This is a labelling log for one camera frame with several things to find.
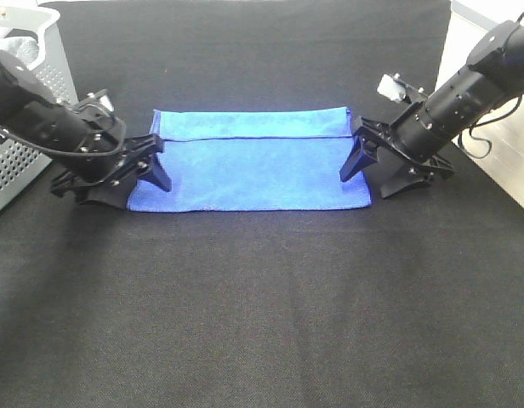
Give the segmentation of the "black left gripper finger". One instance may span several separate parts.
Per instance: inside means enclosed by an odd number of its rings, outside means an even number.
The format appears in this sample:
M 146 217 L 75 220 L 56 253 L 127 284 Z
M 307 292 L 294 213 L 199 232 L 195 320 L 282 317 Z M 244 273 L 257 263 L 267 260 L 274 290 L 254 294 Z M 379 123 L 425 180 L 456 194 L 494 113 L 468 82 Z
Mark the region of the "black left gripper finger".
M 151 154 L 138 161 L 138 178 L 149 182 L 160 190 L 170 192 L 172 180 L 162 167 L 157 154 Z
M 78 204 L 103 204 L 110 207 L 125 209 L 128 198 L 137 184 L 134 173 L 118 177 L 110 177 L 100 184 L 82 190 L 77 195 Z

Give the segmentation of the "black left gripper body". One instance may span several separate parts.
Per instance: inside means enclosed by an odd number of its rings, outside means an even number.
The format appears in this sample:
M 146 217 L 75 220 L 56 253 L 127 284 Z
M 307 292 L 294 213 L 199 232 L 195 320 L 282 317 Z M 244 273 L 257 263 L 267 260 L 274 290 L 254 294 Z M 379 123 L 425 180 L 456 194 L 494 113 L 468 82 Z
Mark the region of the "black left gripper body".
M 104 112 L 87 97 L 70 107 L 88 125 L 88 135 L 72 152 L 51 157 L 65 171 L 51 182 L 50 192 L 62 197 L 71 192 L 77 195 L 112 176 L 134 173 L 138 178 L 138 161 L 151 154 L 164 152 L 164 142 L 157 134 L 128 136 L 127 125 L 115 111 Z

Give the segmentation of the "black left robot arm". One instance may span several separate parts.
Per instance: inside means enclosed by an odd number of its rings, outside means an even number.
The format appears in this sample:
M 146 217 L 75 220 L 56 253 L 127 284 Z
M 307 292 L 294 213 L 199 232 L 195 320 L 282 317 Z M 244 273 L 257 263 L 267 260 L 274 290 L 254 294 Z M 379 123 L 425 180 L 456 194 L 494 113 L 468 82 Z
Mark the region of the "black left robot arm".
M 172 180 L 158 160 L 163 140 L 132 137 L 110 106 L 106 90 L 68 104 L 27 66 L 0 50 L 0 136 L 37 150 L 65 170 L 53 179 L 58 197 L 124 209 L 140 180 L 169 192 Z

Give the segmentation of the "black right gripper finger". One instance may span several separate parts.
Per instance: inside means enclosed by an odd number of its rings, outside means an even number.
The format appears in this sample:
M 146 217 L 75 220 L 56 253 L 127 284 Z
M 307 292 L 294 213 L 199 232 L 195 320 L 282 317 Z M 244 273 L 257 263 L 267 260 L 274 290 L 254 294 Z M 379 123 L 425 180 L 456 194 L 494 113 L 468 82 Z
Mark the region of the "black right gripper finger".
M 401 167 L 383 183 L 380 188 L 381 197 L 383 199 L 389 199 L 404 191 L 429 186 L 433 177 L 433 172 L 427 172 L 414 167 Z
M 350 154 L 339 170 L 341 182 L 352 179 L 365 167 L 379 161 L 377 153 L 379 143 L 374 132 L 367 129 L 357 129 L 352 135 L 352 142 Z

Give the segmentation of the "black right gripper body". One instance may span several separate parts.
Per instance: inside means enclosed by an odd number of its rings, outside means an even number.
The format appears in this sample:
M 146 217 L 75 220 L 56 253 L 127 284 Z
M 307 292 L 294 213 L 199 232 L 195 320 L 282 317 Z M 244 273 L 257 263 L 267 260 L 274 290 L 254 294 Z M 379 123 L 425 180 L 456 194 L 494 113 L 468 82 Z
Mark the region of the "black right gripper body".
M 420 102 L 409 105 L 392 123 L 359 116 L 352 122 L 352 135 L 357 129 L 374 132 L 379 148 L 387 149 L 409 167 L 439 173 L 445 179 L 455 173 L 453 165 L 439 155 L 453 136 L 430 118 Z

